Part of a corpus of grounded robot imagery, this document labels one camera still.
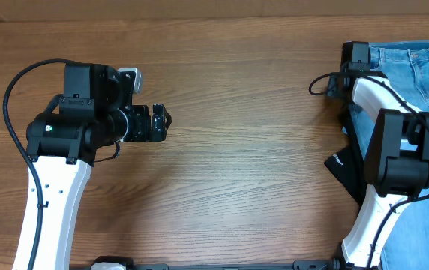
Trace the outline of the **light blue denim jeans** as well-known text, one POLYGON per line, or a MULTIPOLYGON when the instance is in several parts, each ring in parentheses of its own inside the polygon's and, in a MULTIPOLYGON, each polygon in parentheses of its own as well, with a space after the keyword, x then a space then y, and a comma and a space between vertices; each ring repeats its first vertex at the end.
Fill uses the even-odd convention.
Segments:
POLYGON ((429 269, 429 41, 372 43, 350 116, 366 194, 340 246, 346 269, 429 269))

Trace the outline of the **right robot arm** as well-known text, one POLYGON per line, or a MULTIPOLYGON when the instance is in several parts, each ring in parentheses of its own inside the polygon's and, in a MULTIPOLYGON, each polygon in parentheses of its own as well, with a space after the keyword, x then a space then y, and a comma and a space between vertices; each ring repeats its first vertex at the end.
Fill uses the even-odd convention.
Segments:
POLYGON ((368 43, 343 45, 341 86, 375 126, 364 159, 367 191, 340 251, 343 269, 377 269, 380 253, 410 203, 429 188, 429 112, 403 99, 371 69, 368 43))

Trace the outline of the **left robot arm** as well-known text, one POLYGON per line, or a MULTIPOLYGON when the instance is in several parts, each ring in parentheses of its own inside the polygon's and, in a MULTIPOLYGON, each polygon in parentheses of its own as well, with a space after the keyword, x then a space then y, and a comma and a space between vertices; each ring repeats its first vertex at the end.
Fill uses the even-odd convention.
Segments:
POLYGON ((4 123, 28 167, 28 197, 14 269, 69 269, 74 229, 98 149, 121 143, 162 142, 172 117, 162 103, 135 105, 143 75, 136 67, 62 60, 64 91, 55 95, 26 129, 23 145, 11 124, 11 92, 29 71, 20 71, 2 102, 4 123))

